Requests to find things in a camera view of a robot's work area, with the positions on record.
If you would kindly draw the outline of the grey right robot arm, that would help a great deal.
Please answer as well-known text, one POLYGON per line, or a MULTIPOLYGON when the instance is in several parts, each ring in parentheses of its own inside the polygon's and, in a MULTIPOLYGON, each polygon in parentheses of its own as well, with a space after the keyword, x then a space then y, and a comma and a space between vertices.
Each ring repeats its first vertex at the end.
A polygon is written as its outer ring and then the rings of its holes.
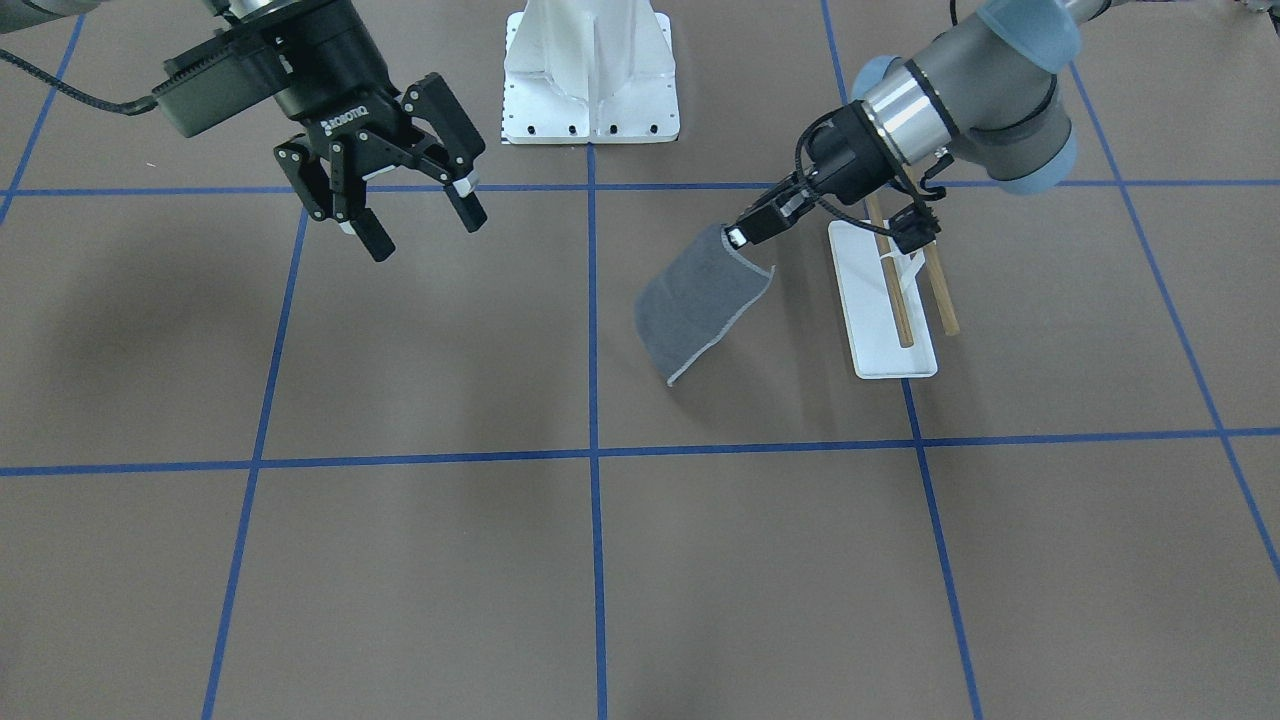
POLYGON ((356 3, 128 1, 125 15, 137 27, 122 40, 173 50, 163 81, 138 97, 87 92, 10 49, 3 61, 100 111, 159 111, 184 137, 274 101, 300 128, 271 155, 305 214, 337 223, 378 263, 396 242, 369 206, 376 176, 417 172, 442 187, 466 231, 486 223, 474 177, 483 136, 438 73, 397 88, 356 3), (188 49, 177 49, 182 40, 188 49))

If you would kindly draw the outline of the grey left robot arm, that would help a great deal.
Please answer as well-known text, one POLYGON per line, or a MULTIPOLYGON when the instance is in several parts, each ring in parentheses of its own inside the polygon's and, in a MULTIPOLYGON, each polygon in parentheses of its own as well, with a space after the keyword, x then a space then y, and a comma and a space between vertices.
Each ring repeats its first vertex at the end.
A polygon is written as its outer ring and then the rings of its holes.
POLYGON ((1071 170, 1076 133, 1059 77, 1082 50, 1082 27, 1108 1, 986 1, 913 56, 859 73, 849 104, 801 132, 794 170, 724 228, 732 249, 762 243, 814 208, 846 208, 892 186, 909 205, 887 227, 863 228, 900 252, 940 233, 929 181, 955 159, 982 167, 1010 193, 1038 193, 1071 170))

